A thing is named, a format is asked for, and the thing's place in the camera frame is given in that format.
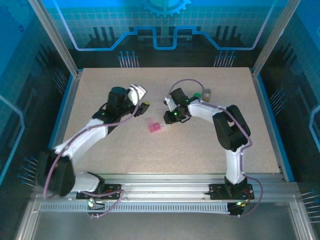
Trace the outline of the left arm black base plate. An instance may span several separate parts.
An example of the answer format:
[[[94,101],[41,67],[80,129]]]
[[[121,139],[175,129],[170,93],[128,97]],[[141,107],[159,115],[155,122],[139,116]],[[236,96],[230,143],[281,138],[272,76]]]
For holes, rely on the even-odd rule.
[[[115,192],[116,190],[119,190],[121,188],[122,186],[120,184],[103,184],[99,189],[91,193],[96,195],[102,195],[106,193]],[[98,200],[118,200],[120,198],[120,192],[116,192],[108,196],[91,196],[91,195],[84,194],[82,192],[76,193],[77,200],[89,200],[90,198],[94,198]]]

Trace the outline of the small LED circuit board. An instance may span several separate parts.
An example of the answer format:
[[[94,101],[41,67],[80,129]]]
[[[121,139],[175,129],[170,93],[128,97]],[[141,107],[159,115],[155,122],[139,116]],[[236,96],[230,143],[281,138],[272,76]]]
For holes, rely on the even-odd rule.
[[[245,210],[246,205],[248,204],[247,200],[241,200],[237,202],[228,202],[227,211],[231,217],[239,218]]]
[[[106,205],[103,202],[98,202],[96,201],[96,199],[94,199],[93,197],[91,197],[88,200],[87,203],[87,209],[88,212],[87,214],[93,219],[93,218],[99,218],[103,216],[102,212],[97,212],[100,210],[105,210]]]

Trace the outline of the grey metal tray frame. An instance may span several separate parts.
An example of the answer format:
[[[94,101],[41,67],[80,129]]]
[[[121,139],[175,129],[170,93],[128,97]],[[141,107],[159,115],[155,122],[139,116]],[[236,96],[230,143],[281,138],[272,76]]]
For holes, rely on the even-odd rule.
[[[320,240],[301,201],[262,203],[241,217],[210,212],[85,212],[27,207],[12,240]]]

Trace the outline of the aluminium frame post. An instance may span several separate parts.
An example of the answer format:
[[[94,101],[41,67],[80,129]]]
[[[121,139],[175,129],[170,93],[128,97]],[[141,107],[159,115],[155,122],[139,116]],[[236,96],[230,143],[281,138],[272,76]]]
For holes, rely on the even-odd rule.
[[[257,77],[260,71],[262,70],[263,66],[268,60],[270,54],[272,53],[283,32],[285,31],[285,28],[287,27],[300,2],[301,0],[287,0],[287,3],[282,13],[280,14],[277,22],[275,23],[264,47],[262,48],[252,68],[252,76],[254,78]]]
[[[70,74],[74,78],[77,78],[79,75],[78,67],[76,66],[66,44],[64,43],[44,4],[41,0],[28,0],[28,2],[41,22],[51,42],[58,51]]]

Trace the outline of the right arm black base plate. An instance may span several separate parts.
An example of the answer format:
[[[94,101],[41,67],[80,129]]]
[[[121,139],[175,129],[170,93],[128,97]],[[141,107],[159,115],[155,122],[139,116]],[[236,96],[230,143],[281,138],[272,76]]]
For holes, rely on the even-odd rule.
[[[210,184],[206,193],[211,200],[254,200],[255,194],[251,184],[227,185]]]

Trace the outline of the aluminium mounting rail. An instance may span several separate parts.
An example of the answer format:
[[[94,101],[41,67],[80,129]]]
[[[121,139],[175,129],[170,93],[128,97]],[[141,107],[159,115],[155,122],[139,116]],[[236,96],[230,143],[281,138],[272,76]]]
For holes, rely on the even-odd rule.
[[[248,179],[254,200],[291,202],[299,197],[296,182],[287,182],[280,174],[258,174]],[[224,185],[220,174],[103,174],[99,177],[80,173],[67,193],[75,197],[81,191],[95,192],[102,185],[120,185],[124,196],[135,201],[200,201],[209,200],[210,185]]]

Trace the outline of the amber glass pill bottle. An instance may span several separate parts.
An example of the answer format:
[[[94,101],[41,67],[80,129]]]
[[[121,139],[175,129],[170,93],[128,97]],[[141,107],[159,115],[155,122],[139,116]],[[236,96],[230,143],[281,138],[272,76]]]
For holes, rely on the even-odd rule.
[[[206,88],[202,94],[202,101],[209,103],[211,100],[211,96],[212,96],[212,91],[209,88]]]

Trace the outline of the blue aluminium table side rail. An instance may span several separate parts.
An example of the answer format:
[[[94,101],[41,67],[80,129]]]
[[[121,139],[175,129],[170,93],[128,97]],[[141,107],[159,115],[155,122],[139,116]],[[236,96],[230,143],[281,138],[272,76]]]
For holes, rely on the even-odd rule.
[[[81,79],[82,70],[78,77],[70,76],[67,82],[66,89],[64,91],[62,101],[59,107],[59,111],[56,117],[54,128],[48,143],[48,148],[41,151],[38,155],[39,163],[37,165],[37,175],[41,173],[41,170],[45,170],[46,167],[46,154],[50,154],[55,146],[63,142],[68,122],[70,119],[71,111],[75,101],[79,81]]]
[[[257,76],[253,76],[252,80],[262,110],[275,159],[281,170],[280,172],[286,182],[295,182],[295,177],[293,175],[261,75],[258,74]]]

